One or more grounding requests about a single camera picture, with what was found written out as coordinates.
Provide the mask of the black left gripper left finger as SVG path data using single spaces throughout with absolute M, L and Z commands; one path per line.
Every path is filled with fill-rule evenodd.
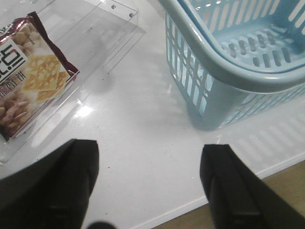
M 0 227 L 80 229 L 98 173 L 98 143 L 69 140 L 0 180 Z

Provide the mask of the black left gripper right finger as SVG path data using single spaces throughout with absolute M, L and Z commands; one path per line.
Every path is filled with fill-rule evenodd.
M 204 145 L 200 179 L 217 229 L 303 229 L 305 218 L 259 179 L 229 145 Z

